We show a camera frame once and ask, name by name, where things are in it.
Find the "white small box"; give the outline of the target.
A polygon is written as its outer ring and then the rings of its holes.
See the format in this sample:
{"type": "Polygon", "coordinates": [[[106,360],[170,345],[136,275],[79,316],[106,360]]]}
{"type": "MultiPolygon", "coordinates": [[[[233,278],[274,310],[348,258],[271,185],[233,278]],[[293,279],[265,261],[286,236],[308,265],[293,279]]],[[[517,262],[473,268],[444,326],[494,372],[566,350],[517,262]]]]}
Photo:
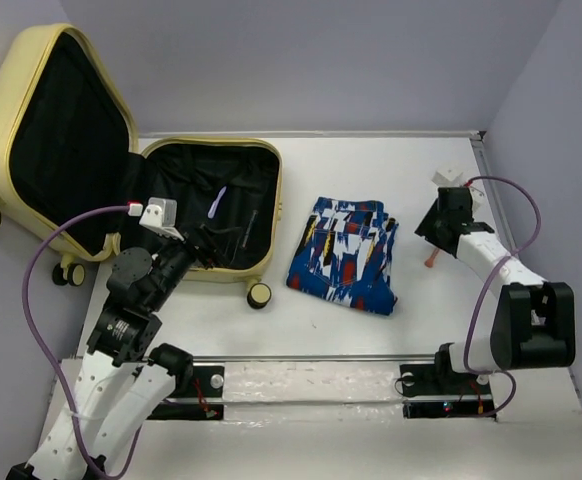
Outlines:
{"type": "Polygon", "coordinates": [[[464,184],[464,171],[455,166],[437,168],[431,178],[437,187],[459,187],[464,184]]]}

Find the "orange toothbrush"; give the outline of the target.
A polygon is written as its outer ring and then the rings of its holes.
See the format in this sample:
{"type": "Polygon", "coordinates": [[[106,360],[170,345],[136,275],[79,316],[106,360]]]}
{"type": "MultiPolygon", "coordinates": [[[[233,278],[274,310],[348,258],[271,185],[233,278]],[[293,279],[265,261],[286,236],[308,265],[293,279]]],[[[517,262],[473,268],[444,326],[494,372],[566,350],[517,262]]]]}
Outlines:
{"type": "Polygon", "coordinates": [[[440,252],[441,252],[440,248],[434,248],[431,254],[425,259],[424,265],[427,268],[433,268],[435,266],[436,259],[439,256],[440,252]]]}

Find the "blue patterned shorts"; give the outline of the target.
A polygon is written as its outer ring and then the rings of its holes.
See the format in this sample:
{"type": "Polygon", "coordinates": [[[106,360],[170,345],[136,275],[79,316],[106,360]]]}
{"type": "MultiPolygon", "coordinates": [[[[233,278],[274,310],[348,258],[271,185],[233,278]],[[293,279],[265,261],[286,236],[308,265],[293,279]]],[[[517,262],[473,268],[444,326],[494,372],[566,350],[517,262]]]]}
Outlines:
{"type": "Polygon", "coordinates": [[[286,286],[344,307],[389,316],[399,223],[378,200],[316,200],[291,260],[286,286]]]}

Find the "yellow hard-shell suitcase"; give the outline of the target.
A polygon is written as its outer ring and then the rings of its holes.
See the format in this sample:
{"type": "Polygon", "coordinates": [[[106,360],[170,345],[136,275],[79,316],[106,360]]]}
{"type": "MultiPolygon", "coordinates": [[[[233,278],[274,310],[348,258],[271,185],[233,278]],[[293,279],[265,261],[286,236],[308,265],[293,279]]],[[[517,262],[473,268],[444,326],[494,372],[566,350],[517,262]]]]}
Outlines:
{"type": "Polygon", "coordinates": [[[230,267],[195,266],[188,278],[242,282],[248,304],[263,308],[281,187],[281,155],[260,139],[175,136],[140,147],[127,105],[78,28],[33,26],[13,40],[0,67],[0,225],[9,218],[40,238],[67,226],[51,243],[56,284],[80,285],[86,262],[126,248],[158,250],[160,237],[110,207],[169,198],[181,227],[241,229],[230,267]],[[70,225],[89,210],[97,216],[70,225]]]}

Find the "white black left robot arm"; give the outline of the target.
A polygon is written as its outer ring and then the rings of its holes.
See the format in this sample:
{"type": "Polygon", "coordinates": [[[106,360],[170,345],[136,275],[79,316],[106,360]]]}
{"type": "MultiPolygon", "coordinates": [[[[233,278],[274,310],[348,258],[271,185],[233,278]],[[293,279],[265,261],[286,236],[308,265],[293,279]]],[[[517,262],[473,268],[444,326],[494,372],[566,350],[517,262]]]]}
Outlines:
{"type": "MultiPolygon", "coordinates": [[[[158,312],[195,265],[225,260],[202,224],[177,224],[178,203],[152,197],[126,210],[163,238],[151,253],[124,250],[115,260],[108,297],[87,342],[79,376],[63,383],[63,411],[49,436],[12,479],[107,479],[122,449],[133,449],[139,430],[170,394],[192,383],[192,356],[170,344],[155,345],[158,312]]],[[[390,266],[396,221],[372,202],[319,198],[305,224],[286,283],[332,303],[388,314],[396,296],[390,266]]]]}

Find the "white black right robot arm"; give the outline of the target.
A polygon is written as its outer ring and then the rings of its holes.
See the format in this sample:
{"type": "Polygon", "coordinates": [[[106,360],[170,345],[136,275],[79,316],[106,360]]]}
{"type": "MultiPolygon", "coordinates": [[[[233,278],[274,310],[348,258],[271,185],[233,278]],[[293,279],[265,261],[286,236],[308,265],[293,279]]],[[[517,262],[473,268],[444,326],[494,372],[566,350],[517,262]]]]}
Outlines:
{"type": "MultiPolygon", "coordinates": [[[[210,292],[178,290],[167,321],[204,350],[282,356],[377,352],[398,302],[390,285],[395,224],[315,227],[300,242],[272,307],[239,307],[210,292]]],[[[453,392],[468,373],[567,367],[575,358],[574,295],[532,272],[484,223],[436,220],[417,234],[470,268],[497,301],[488,337],[442,345],[433,384],[453,392]]]]}

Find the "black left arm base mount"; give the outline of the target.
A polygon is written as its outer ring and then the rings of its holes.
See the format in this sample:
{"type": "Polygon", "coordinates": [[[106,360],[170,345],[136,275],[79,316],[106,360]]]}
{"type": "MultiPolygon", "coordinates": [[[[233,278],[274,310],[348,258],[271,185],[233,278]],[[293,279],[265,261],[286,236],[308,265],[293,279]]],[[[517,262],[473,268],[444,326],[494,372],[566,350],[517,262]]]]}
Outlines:
{"type": "Polygon", "coordinates": [[[195,364],[188,381],[179,380],[176,390],[149,415],[153,421],[221,421],[224,419],[225,367],[195,364]]]}

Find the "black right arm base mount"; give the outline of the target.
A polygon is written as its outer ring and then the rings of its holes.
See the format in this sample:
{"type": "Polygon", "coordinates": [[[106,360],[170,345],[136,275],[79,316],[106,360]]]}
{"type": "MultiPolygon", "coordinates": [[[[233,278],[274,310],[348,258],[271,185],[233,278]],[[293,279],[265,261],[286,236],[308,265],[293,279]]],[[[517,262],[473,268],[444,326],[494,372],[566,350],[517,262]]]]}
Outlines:
{"type": "Polygon", "coordinates": [[[473,374],[439,376],[433,364],[403,364],[394,389],[406,419],[497,418],[489,382],[473,374]]]}

